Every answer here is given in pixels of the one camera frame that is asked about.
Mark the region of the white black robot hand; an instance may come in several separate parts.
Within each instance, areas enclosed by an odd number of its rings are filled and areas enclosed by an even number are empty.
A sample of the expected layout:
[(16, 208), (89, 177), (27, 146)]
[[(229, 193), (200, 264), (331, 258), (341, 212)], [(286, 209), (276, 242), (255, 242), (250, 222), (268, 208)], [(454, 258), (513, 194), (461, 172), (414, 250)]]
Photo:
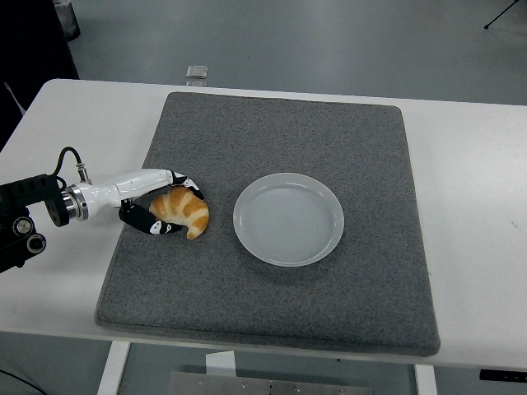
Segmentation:
[(202, 191), (188, 176), (171, 170), (139, 170), (102, 184), (82, 181), (71, 186), (69, 193), (81, 221), (112, 207), (119, 210), (122, 222), (148, 235), (185, 227), (187, 238), (195, 239), (208, 225)]

